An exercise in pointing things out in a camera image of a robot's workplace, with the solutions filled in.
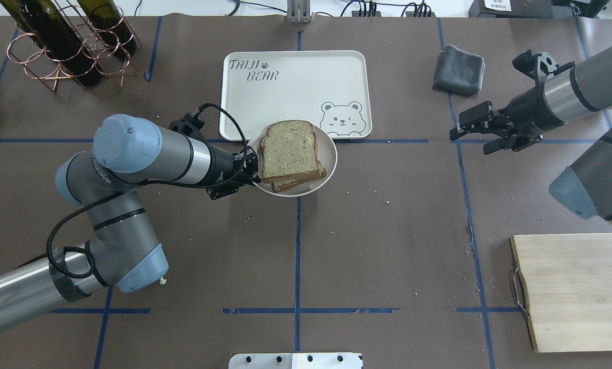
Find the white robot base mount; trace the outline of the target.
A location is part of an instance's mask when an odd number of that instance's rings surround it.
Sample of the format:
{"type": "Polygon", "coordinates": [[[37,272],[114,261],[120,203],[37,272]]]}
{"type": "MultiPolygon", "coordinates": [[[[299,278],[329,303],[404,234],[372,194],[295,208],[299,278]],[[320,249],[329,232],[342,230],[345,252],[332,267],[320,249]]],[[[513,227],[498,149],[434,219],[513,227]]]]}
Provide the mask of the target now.
{"type": "Polygon", "coordinates": [[[240,353],[231,357],[229,368],[363,368],[362,354],[323,353],[240,353]]]}

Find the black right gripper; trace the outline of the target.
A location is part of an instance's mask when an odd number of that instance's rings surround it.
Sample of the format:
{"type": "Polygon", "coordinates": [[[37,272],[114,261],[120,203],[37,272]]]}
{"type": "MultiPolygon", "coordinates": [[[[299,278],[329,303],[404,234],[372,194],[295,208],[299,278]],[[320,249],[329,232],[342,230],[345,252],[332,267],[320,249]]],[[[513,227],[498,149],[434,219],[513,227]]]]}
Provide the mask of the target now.
{"type": "Polygon", "coordinates": [[[457,128],[450,130],[450,140],[472,133],[493,134],[498,139],[483,145],[484,155],[499,150],[518,152],[540,142],[543,133],[557,127],[558,119],[546,105],[543,89],[531,88],[505,108],[496,109],[486,101],[461,112],[457,128]]]}

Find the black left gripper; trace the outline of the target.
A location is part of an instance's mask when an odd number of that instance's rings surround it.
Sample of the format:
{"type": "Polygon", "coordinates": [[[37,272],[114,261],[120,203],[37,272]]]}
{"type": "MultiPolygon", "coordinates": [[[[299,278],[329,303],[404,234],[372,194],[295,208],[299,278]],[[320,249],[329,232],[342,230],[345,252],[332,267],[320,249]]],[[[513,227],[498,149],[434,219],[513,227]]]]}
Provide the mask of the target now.
{"type": "Polygon", "coordinates": [[[206,192],[211,199],[220,199],[238,192],[241,187],[260,183],[258,154],[247,146],[240,153],[231,153],[210,146],[211,166],[206,173],[206,192]]]}

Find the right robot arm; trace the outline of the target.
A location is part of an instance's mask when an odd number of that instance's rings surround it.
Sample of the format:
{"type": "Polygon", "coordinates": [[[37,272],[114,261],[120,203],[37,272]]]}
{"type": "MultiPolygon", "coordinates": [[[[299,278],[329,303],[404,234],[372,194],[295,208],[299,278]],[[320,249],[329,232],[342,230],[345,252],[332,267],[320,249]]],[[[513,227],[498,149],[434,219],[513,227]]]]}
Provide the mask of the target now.
{"type": "Polygon", "coordinates": [[[550,183],[549,193],[580,219],[598,217],[612,227],[612,45],[565,65],[547,52],[528,50],[513,59],[513,67],[534,86],[504,108],[486,101],[461,112],[451,140],[493,135],[484,143],[484,154],[521,152],[554,130],[563,133],[577,123],[584,128],[594,123],[585,136],[567,138],[587,148],[550,183]]]}

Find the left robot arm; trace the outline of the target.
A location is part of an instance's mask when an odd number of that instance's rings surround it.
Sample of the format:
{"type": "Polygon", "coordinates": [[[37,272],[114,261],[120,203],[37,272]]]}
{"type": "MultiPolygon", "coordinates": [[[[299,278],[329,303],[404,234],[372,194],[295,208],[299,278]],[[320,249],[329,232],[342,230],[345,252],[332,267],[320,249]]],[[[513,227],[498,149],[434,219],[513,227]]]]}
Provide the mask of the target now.
{"type": "Polygon", "coordinates": [[[168,262],[141,187],[205,189],[210,198],[260,182],[257,153],[243,139],[239,153],[211,145],[195,112],[170,128],[115,114],[97,129],[91,149],[67,160],[58,192],[78,211],[60,220],[45,252],[0,276],[0,332],[116,285],[128,293],[160,280],[168,262]]]}

